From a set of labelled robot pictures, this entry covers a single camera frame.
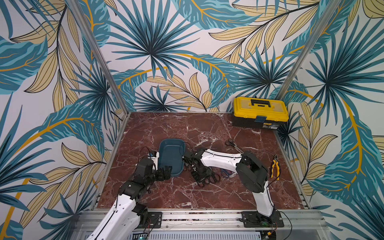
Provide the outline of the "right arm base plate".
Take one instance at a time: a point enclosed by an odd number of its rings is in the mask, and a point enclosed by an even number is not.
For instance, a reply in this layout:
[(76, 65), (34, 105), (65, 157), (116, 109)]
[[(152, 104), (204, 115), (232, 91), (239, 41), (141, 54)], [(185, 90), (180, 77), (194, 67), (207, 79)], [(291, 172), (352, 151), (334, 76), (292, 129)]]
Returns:
[(245, 228), (282, 228), (284, 227), (283, 218), (279, 211), (273, 210), (270, 217), (261, 215), (258, 212), (241, 212), (240, 221)]

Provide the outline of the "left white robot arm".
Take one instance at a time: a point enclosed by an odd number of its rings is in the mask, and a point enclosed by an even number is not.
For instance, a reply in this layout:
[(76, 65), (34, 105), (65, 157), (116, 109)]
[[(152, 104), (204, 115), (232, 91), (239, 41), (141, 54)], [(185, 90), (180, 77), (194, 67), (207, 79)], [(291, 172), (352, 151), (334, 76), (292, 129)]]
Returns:
[(106, 216), (88, 237), (89, 240), (126, 240), (148, 218), (148, 208), (139, 199), (156, 181), (171, 178), (173, 167), (157, 169), (152, 158), (139, 161), (130, 179), (119, 188), (116, 200)]

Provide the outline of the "blue handled scissors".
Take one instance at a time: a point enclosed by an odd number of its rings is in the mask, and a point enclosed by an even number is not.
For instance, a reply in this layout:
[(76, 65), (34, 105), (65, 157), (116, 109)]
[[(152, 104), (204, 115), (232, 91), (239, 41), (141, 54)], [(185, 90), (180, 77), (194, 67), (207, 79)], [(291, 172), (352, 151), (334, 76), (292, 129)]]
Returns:
[(221, 176), (225, 179), (232, 178), (235, 175), (234, 172), (231, 172), (225, 169), (221, 169), (220, 173), (221, 173)]

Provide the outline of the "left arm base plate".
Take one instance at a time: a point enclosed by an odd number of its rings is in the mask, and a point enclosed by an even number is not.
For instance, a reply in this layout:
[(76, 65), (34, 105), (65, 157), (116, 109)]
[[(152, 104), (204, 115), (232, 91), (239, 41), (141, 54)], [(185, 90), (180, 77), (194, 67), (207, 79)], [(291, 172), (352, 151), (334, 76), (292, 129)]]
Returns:
[(162, 225), (162, 212), (146, 212), (141, 216), (139, 229), (159, 229)]

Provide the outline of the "large black scissors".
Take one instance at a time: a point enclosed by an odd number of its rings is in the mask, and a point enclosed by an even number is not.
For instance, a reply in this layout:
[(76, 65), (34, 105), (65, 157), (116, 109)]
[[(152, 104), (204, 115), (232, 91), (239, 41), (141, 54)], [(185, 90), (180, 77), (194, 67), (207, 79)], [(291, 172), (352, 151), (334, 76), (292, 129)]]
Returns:
[(210, 184), (216, 184), (221, 180), (221, 177), (217, 173), (210, 173), (205, 177), (198, 177), (197, 184), (200, 188), (203, 188)]

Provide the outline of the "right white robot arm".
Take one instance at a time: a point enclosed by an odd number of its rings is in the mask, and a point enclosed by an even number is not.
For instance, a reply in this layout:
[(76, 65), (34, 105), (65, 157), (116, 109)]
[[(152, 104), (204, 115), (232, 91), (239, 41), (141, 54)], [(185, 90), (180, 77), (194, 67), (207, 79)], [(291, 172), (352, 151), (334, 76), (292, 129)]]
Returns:
[(200, 187), (219, 182), (220, 177), (212, 168), (236, 174), (244, 187), (253, 193), (258, 213), (272, 216), (274, 204), (270, 199), (268, 170), (253, 153), (228, 154), (201, 149), (195, 153), (186, 151), (183, 161)]

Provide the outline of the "teal plastic storage box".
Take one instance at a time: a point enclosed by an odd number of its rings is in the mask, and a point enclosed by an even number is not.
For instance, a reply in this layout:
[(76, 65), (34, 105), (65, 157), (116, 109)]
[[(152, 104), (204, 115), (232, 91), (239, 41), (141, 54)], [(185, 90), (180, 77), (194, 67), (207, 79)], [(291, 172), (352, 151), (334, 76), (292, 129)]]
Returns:
[(172, 167), (171, 177), (178, 177), (184, 168), (185, 142), (181, 139), (165, 139), (160, 143), (158, 168)]

